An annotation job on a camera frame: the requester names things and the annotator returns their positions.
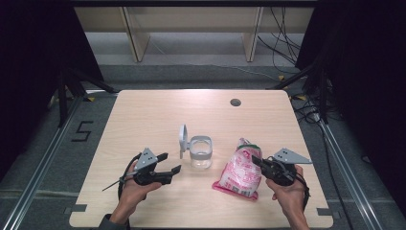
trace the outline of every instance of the wooden table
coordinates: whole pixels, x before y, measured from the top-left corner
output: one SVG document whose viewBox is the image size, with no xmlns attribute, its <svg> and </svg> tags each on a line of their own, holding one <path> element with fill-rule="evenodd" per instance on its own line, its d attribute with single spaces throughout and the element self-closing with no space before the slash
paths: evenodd
<svg viewBox="0 0 406 230">
<path fill-rule="evenodd" d="M 239 99 L 240 106 L 232 106 Z M 179 128 L 186 124 L 189 138 L 208 135 L 214 143 L 213 164 L 207 170 L 191 167 L 188 154 L 179 157 Z M 261 147 L 264 157 L 288 148 L 309 158 L 291 104 L 279 90 L 134 90 L 122 91 L 113 107 L 74 212 L 74 227 L 98 226 L 118 203 L 117 185 L 102 192 L 124 172 L 129 160 L 148 147 L 169 158 L 156 171 L 181 164 L 170 185 L 148 194 L 130 218 L 140 228 L 276 228 L 288 227 L 273 192 L 260 182 L 257 201 L 212 189 L 244 137 Z M 311 198 L 305 209 L 310 227 L 328 228 L 331 216 L 318 216 L 328 208 L 313 165 L 303 165 Z"/>
</svg>

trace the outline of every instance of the tripod leg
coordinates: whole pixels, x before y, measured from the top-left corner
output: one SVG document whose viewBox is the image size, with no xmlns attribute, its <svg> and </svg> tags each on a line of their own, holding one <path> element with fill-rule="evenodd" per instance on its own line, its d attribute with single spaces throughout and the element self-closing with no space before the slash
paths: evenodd
<svg viewBox="0 0 406 230">
<path fill-rule="evenodd" d="M 120 90 L 116 90 L 113 87 L 110 87 L 109 85 L 107 85 L 99 80 L 94 80 L 94 79 L 88 77 L 87 75 L 83 74 L 80 70 L 76 70 L 76 69 L 69 69 L 69 70 L 74 75 L 78 76 L 81 80 L 89 81 L 90 83 L 98 86 L 98 88 L 104 89 L 108 93 L 119 93 L 120 92 Z"/>
<path fill-rule="evenodd" d="M 65 123 L 66 117 L 68 116 L 68 103 L 66 102 L 66 93 L 65 93 L 65 76 L 63 72 L 60 72 L 59 75 L 59 86 L 57 94 L 59 96 L 59 127 L 62 127 Z"/>
<path fill-rule="evenodd" d="M 327 121 L 327 74 L 324 69 L 322 69 L 322 73 L 320 76 L 320 117 L 328 124 Z"/>
<path fill-rule="evenodd" d="M 313 64 L 307 66 L 304 70 L 302 70 L 301 72 L 295 74 L 294 76 L 292 76 L 291 78 L 289 78 L 288 80 L 281 82 L 280 84 L 276 85 L 273 88 L 270 89 L 283 89 L 285 88 L 287 85 L 301 79 L 302 77 L 308 75 L 311 71 L 313 70 Z"/>
</svg>

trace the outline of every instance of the hand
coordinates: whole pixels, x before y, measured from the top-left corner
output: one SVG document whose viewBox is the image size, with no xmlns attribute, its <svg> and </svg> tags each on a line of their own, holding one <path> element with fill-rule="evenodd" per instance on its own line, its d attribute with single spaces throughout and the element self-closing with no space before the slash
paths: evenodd
<svg viewBox="0 0 406 230">
<path fill-rule="evenodd" d="M 128 172 L 132 173 L 134 167 L 137 164 L 137 160 L 132 163 Z M 120 197 L 119 204 L 110 217 L 110 221 L 125 224 L 129 216 L 131 216 L 137 207 L 137 204 L 143 201 L 147 197 L 147 193 L 157 190 L 162 186 L 159 182 L 153 182 L 151 184 L 141 186 L 135 183 L 132 175 L 125 178 L 125 184 Z"/>
<path fill-rule="evenodd" d="M 295 165 L 297 173 L 304 175 L 302 167 Z M 274 191 L 273 200 L 277 200 L 292 229 L 308 229 L 304 214 L 305 186 L 295 180 L 290 186 L 281 186 L 271 179 L 266 184 Z"/>
</svg>

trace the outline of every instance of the plastic bag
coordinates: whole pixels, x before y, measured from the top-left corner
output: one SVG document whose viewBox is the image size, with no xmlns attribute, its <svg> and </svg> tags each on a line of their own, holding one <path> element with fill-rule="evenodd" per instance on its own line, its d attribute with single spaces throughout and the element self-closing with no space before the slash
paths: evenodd
<svg viewBox="0 0 406 230">
<path fill-rule="evenodd" d="M 240 138 L 233 157 L 225 166 L 220 180 L 212 188 L 223 193 L 258 199 L 257 188 L 261 179 L 260 167 L 252 162 L 252 155 L 259 159 L 262 152 L 245 138 Z"/>
</svg>

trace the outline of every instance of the hole in table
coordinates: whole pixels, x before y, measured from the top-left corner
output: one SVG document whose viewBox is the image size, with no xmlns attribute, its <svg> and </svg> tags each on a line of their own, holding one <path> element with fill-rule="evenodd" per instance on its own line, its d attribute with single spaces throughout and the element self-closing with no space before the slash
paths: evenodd
<svg viewBox="0 0 406 230">
<path fill-rule="evenodd" d="M 240 106 L 241 105 L 241 101 L 239 99 L 231 99 L 230 100 L 230 104 L 232 106 Z"/>
</svg>

